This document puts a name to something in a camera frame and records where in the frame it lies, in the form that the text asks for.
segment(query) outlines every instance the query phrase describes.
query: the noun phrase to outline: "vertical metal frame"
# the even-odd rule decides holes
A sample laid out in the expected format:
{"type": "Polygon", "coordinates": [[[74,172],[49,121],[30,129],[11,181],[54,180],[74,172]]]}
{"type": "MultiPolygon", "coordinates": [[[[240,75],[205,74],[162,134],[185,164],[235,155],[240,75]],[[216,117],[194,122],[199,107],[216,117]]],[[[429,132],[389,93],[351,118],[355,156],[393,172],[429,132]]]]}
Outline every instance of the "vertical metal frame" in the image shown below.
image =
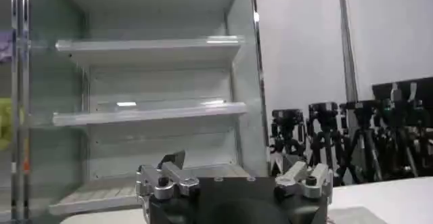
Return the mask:
{"type": "Polygon", "coordinates": [[[269,146],[268,120],[267,120],[266,100],[265,100],[265,80],[263,78],[262,47],[260,43],[260,28],[258,23],[260,19],[258,14],[257,0],[252,0],[252,12],[254,14],[253,15],[254,34],[256,35],[258,82],[260,86],[260,97],[262,98],[263,133],[265,138],[265,145],[269,146]]]}
{"type": "Polygon", "coordinates": [[[30,218],[30,64],[29,64],[29,0],[21,1],[22,7],[22,111],[24,119],[22,120],[21,137],[22,142],[22,171],[23,171],[23,219],[30,218]]]}
{"type": "Polygon", "coordinates": [[[20,8],[19,0],[11,0],[12,13],[12,159],[11,159],[11,219],[20,219],[20,8]]]}
{"type": "Polygon", "coordinates": [[[344,77],[346,82],[346,98],[348,102],[358,100],[357,78],[355,74],[355,61],[353,60],[352,39],[347,12],[347,1],[340,0],[341,9],[341,35],[344,58],[344,77]]]}

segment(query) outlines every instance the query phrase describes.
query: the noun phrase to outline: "glass shelf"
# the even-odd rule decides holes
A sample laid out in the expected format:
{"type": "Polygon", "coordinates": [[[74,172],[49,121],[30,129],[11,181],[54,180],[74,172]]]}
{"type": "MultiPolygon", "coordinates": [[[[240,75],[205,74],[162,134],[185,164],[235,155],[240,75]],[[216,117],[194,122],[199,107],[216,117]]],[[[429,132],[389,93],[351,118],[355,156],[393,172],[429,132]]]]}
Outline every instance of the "glass shelf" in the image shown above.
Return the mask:
{"type": "Polygon", "coordinates": [[[245,103],[223,103],[193,108],[172,108],[161,110],[124,110],[119,112],[88,114],[54,114],[53,124],[57,127],[97,125],[115,122],[191,118],[201,116],[239,115],[247,112],[245,103]]]}
{"type": "Polygon", "coordinates": [[[58,41],[56,48],[89,66],[217,62],[230,64],[242,44],[239,37],[157,41],[58,41]]]}

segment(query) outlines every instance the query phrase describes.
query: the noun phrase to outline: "bolt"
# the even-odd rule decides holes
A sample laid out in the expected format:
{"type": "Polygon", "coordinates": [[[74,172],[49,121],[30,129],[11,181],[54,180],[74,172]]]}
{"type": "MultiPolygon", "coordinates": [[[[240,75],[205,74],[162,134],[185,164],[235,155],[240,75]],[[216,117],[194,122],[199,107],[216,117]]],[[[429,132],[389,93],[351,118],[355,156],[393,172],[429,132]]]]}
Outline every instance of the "bolt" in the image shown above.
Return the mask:
{"type": "Polygon", "coordinates": [[[158,179],[158,186],[159,187],[166,187],[169,182],[170,182],[170,180],[168,179],[168,177],[160,177],[158,179]]]}
{"type": "Polygon", "coordinates": [[[316,186],[317,178],[313,176],[308,176],[305,180],[305,184],[307,184],[308,186],[316,186]]]}

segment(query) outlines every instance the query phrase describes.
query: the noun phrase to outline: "tripod head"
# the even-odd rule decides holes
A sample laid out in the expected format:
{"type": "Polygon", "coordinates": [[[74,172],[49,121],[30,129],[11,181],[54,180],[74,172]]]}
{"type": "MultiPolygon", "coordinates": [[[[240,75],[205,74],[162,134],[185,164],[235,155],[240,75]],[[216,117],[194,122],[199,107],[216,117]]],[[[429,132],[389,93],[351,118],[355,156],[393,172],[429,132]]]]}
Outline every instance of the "tripod head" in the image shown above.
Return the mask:
{"type": "Polygon", "coordinates": [[[375,100],[363,100],[358,102],[347,102],[345,104],[340,104],[340,110],[343,117],[346,117],[347,110],[354,110],[355,116],[357,117],[358,125],[362,129],[368,129],[371,126],[371,117],[376,114],[377,108],[379,106],[380,103],[375,100]]]}
{"type": "Polygon", "coordinates": [[[322,131],[336,130],[338,106],[335,102],[316,103],[309,105],[309,121],[318,120],[322,131]]]}
{"type": "Polygon", "coordinates": [[[274,110],[272,117],[272,137],[281,134],[284,140],[292,139],[295,126],[304,124],[304,115],[299,109],[274,110]]]}
{"type": "Polygon", "coordinates": [[[415,100],[409,109],[408,121],[409,125],[415,125],[418,127],[429,127],[430,126],[430,115],[424,108],[422,100],[415,100]]]}

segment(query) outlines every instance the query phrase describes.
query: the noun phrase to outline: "black camera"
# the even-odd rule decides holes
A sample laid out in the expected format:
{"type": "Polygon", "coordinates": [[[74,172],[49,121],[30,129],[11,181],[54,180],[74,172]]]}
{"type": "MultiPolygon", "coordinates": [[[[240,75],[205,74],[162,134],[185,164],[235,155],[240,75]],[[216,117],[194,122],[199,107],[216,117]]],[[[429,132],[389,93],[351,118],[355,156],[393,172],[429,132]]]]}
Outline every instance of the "black camera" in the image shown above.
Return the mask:
{"type": "Polygon", "coordinates": [[[322,130],[337,129],[338,106],[335,102],[317,103],[309,105],[310,121],[317,119],[322,130]]]}

